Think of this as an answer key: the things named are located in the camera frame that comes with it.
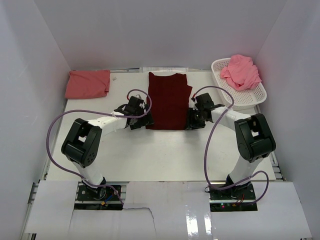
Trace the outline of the dark red t-shirt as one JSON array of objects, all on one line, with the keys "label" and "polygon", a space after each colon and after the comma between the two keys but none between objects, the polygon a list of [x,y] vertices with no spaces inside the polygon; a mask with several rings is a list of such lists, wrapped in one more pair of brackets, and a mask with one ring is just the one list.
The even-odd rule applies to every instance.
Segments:
[{"label": "dark red t-shirt", "polygon": [[168,76],[148,73],[148,95],[152,100],[151,115],[154,124],[149,130],[181,131],[187,125],[189,98],[192,87],[187,75],[175,73]]}]

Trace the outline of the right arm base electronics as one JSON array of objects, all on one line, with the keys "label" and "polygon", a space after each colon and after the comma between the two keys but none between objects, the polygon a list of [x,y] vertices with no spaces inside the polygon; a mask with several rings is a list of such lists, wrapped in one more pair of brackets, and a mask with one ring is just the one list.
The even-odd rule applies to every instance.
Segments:
[{"label": "right arm base electronics", "polygon": [[207,186],[204,191],[209,194],[209,205],[212,213],[256,212],[256,194],[251,183],[239,189],[229,188],[216,190]]}]

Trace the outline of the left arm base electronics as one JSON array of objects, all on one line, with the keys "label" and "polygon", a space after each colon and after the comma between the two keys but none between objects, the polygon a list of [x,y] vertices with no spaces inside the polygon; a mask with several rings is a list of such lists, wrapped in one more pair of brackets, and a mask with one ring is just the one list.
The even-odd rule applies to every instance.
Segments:
[{"label": "left arm base electronics", "polygon": [[123,204],[118,198],[125,202],[127,183],[108,182],[113,188],[92,188],[83,182],[78,183],[74,209],[75,210],[97,210],[97,211],[121,211]]}]

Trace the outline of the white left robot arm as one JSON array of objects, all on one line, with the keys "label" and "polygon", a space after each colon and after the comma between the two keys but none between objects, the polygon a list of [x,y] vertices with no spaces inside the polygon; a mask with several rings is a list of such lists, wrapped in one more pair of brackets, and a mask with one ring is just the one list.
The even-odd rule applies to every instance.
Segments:
[{"label": "white left robot arm", "polygon": [[89,186],[88,193],[94,199],[99,200],[106,193],[106,180],[95,163],[101,138],[117,130],[135,130],[152,125],[151,106],[151,102],[146,103],[139,95],[131,96],[127,104],[106,116],[92,120],[77,118],[73,122],[61,152],[77,168],[82,182]]}]

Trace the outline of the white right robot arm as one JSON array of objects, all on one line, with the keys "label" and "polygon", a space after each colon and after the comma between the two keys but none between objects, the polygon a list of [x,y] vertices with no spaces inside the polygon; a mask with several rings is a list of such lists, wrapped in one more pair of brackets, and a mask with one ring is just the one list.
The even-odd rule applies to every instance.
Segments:
[{"label": "white right robot arm", "polygon": [[233,170],[227,175],[222,187],[226,195],[236,200],[244,193],[258,165],[276,149],[276,142],[265,116],[261,113],[248,115],[237,112],[223,104],[214,104],[211,96],[204,93],[191,98],[193,107],[187,114],[186,129],[202,129],[206,122],[214,124],[212,131],[221,124],[235,132],[239,158]]}]

